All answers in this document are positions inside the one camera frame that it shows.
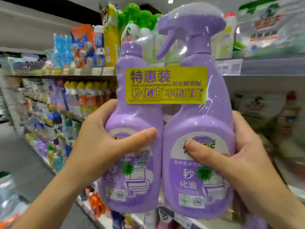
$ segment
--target hand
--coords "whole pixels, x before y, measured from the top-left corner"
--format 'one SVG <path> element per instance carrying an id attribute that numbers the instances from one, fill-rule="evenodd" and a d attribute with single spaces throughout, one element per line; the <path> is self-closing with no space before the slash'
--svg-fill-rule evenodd
<path id="1" fill-rule="evenodd" d="M 250 212 L 275 229 L 305 228 L 305 208 L 276 173 L 261 139 L 239 112 L 233 111 L 232 115 L 237 154 L 228 158 L 191 140 L 185 144 L 189 155 L 221 173 L 237 190 Z"/>
<path id="2" fill-rule="evenodd" d="M 116 106 L 117 100 L 109 100 L 82 124 L 63 168 L 63 171 L 69 171 L 69 175 L 76 177 L 80 189 L 101 177 L 119 158 L 147 146 L 157 136 L 157 130 L 149 128 L 121 140 L 113 139 L 104 125 Z"/>

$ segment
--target person's right hand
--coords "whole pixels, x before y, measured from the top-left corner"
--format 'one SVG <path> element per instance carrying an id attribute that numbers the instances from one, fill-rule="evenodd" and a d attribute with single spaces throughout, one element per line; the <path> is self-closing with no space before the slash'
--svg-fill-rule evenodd
<path id="1" fill-rule="evenodd" d="M 228 158 L 194 140 L 185 148 L 196 161 L 221 173 L 237 190 L 250 212 L 272 227 L 305 228 L 305 207 L 282 182 L 259 136 L 233 111 L 236 151 Z"/>

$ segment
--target white and green package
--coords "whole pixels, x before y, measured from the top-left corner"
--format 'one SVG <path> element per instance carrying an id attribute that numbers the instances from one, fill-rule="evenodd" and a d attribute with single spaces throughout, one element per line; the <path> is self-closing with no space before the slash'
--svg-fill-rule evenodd
<path id="1" fill-rule="evenodd" d="M 238 9 L 233 57 L 305 52 L 305 0 L 258 0 Z"/>

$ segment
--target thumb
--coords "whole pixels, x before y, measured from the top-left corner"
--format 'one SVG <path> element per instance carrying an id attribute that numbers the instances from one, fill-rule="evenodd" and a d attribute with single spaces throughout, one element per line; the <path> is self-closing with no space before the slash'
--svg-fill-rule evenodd
<path id="1" fill-rule="evenodd" d="M 194 160 L 215 169 L 223 176 L 226 176 L 232 168 L 231 160 L 228 157 L 197 141 L 187 141 L 185 148 Z"/>
<path id="2" fill-rule="evenodd" d="M 126 137 L 118 141 L 119 156 L 139 150 L 151 143 L 157 136 L 158 131 L 155 128 L 142 130 L 132 136 Z"/>

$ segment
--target finger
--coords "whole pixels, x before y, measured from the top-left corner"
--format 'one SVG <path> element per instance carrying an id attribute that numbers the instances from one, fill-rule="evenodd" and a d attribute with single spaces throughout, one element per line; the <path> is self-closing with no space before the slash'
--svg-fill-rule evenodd
<path id="1" fill-rule="evenodd" d="M 258 136 L 239 112 L 232 111 L 232 117 L 236 137 L 236 150 L 239 151 L 246 144 L 256 142 Z"/>
<path id="2" fill-rule="evenodd" d="M 121 157 L 149 145 L 157 134 L 158 131 L 155 128 L 149 128 L 119 140 L 117 143 L 118 155 Z"/>
<path id="3" fill-rule="evenodd" d="M 232 165 L 231 160 L 228 157 L 194 140 L 187 141 L 185 143 L 185 148 L 189 155 L 201 164 L 215 169 L 223 176 L 226 176 L 229 173 Z"/>
<path id="4" fill-rule="evenodd" d="M 91 114 L 95 120 L 102 121 L 105 125 L 108 117 L 115 111 L 117 107 L 117 99 L 111 99 L 99 107 L 94 113 Z"/>

